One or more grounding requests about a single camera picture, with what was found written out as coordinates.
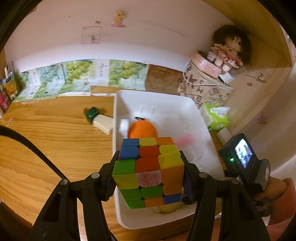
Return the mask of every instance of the doll hair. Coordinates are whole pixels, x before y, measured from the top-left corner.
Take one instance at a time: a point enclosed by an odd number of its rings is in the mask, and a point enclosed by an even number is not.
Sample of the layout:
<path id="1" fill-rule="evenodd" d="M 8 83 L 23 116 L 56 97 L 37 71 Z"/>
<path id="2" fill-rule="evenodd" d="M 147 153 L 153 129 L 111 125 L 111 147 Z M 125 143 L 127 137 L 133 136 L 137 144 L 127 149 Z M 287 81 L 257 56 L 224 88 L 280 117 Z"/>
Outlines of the doll hair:
<path id="1" fill-rule="evenodd" d="M 239 57 L 242 59 L 243 63 L 249 63 L 251 59 L 251 43 L 247 34 L 237 26 L 230 24 L 223 25 L 213 33 L 212 39 L 214 43 L 225 44 L 225 39 L 227 37 L 233 38 L 235 36 L 242 39 L 242 51 L 238 53 Z"/>

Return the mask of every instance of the camera screen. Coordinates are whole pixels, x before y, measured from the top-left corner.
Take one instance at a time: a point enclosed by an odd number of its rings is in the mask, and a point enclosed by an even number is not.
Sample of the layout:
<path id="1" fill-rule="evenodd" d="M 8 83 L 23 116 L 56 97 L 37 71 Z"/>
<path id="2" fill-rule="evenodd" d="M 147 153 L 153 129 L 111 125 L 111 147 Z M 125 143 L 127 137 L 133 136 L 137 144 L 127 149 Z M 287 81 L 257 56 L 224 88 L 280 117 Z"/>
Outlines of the camera screen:
<path id="1" fill-rule="evenodd" d="M 252 152 L 244 139 L 241 139 L 235 147 L 235 152 L 242 163 L 243 167 L 246 168 L 249 160 L 251 159 Z"/>

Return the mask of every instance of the green bottle cap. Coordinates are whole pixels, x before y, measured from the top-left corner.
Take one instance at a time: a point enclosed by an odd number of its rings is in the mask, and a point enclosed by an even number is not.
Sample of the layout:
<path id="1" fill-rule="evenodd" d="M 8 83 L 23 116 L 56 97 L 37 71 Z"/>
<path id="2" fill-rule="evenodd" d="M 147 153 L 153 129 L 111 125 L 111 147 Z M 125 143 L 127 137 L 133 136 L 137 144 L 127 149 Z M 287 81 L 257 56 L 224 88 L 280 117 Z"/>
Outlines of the green bottle cap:
<path id="1" fill-rule="evenodd" d="M 92 124 L 93 119 L 99 114 L 99 110 L 96 107 L 92 107 L 85 112 L 86 119 L 90 124 Z"/>

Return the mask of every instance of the hand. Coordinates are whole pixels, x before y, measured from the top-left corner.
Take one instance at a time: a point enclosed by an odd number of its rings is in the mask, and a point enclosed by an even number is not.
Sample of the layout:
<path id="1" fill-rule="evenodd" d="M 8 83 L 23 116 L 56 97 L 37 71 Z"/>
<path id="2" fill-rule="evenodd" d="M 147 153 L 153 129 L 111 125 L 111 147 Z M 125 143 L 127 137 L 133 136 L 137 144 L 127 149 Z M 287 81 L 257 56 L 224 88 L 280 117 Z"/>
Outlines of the hand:
<path id="1" fill-rule="evenodd" d="M 257 193 L 253 197 L 253 199 L 256 201 L 260 201 L 263 198 L 267 198 L 273 201 L 278 199 L 280 196 L 282 196 L 287 190 L 287 188 L 288 188 L 288 185 L 283 180 L 270 177 L 268 185 L 264 190 L 264 192 Z"/>

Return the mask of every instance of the white cord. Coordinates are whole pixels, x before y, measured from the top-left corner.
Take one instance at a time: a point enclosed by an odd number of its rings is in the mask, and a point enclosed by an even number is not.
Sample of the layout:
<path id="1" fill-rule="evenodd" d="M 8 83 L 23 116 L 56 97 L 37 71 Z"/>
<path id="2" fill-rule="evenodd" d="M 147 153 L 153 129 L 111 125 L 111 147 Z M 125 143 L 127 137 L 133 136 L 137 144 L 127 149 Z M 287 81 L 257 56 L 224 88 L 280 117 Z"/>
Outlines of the white cord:
<path id="1" fill-rule="evenodd" d="M 202 86 L 202 85 L 206 85 L 206 86 L 211 86 L 211 85 L 214 85 L 214 86 L 224 86 L 224 85 L 218 85 L 218 84 L 193 84 L 193 83 L 189 82 L 189 81 L 186 79 L 186 77 L 185 77 L 185 71 L 187 70 L 188 65 L 189 65 L 191 59 L 187 62 L 187 64 L 186 64 L 185 67 L 184 67 L 184 70 L 183 70 L 183 72 L 182 72 L 182 74 L 183 74 L 183 79 L 184 79 L 186 82 L 188 82 L 188 83 L 191 84 L 191 85 L 196 85 L 196 86 Z"/>

